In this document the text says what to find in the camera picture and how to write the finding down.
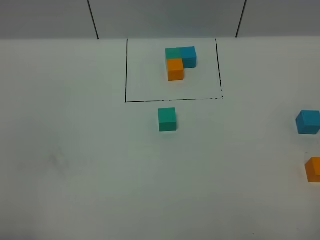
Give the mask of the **orange template block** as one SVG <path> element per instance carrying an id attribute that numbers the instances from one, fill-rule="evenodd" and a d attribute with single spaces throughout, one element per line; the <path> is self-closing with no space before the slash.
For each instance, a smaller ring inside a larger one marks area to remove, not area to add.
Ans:
<path id="1" fill-rule="evenodd" d="M 166 61 L 168 81 L 181 81 L 184 79 L 184 65 L 181 58 Z"/>

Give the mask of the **green template block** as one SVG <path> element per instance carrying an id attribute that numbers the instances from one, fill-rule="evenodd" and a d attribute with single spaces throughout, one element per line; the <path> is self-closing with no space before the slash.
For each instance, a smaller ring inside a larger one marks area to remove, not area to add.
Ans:
<path id="1" fill-rule="evenodd" d="M 166 60 L 182 59 L 181 49 L 179 47 L 165 49 Z"/>

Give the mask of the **blue template block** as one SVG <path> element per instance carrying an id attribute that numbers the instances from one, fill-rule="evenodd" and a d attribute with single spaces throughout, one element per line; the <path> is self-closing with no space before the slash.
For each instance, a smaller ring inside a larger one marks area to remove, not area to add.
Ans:
<path id="1" fill-rule="evenodd" d="M 185 69 L 195 68 L 197 66 L 197 54 L 194 46 L 181 47 L 180 54 Z"/>

